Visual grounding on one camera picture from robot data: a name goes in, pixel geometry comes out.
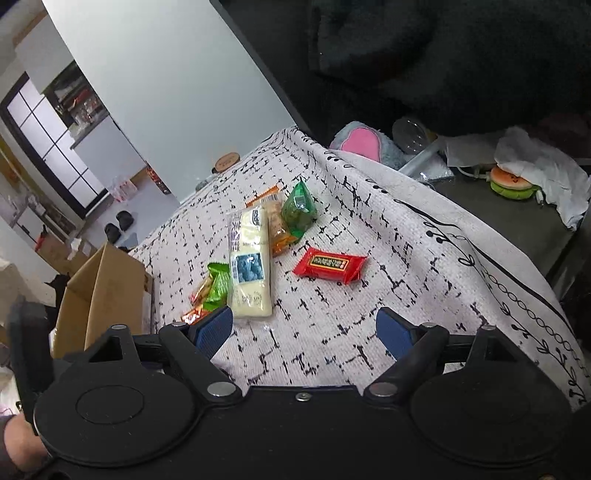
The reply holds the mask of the person's left hand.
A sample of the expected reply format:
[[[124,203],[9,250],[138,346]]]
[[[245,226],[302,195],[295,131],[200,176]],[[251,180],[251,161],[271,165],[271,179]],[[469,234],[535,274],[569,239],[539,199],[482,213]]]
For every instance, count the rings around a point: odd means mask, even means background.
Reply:
[[[1,479],[23,479],[49,459],[41,439],[23,414],[1,418]]]

